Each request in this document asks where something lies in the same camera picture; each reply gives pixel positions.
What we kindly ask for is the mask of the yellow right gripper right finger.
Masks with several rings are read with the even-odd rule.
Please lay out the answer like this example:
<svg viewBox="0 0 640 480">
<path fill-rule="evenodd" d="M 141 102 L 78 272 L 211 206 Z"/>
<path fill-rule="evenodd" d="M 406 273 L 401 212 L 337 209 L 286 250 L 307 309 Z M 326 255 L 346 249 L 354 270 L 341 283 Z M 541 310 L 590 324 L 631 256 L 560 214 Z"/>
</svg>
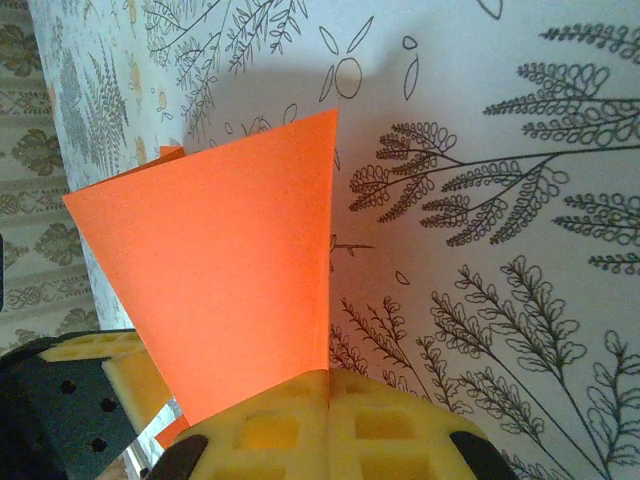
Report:
<svg viewBox="0 0 640 480">
<path fill-rule="evenodd" d="M 513 479 L 470 420 L 343 369 L 329 373 L 331 479 Z"/>
</svg>

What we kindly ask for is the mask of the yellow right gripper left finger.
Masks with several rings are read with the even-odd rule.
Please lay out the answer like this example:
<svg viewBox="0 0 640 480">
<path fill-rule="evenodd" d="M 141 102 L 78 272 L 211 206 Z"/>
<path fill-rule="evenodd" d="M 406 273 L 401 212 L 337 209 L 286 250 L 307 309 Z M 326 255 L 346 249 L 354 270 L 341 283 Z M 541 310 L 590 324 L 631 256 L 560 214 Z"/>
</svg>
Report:
<svg viewBox="0 0 640 480">
<path fill-rule="evenodd" d="M 326 479 L 329 372 L 313 370 L 182 433 L 151 479 Z"/>
</svg>

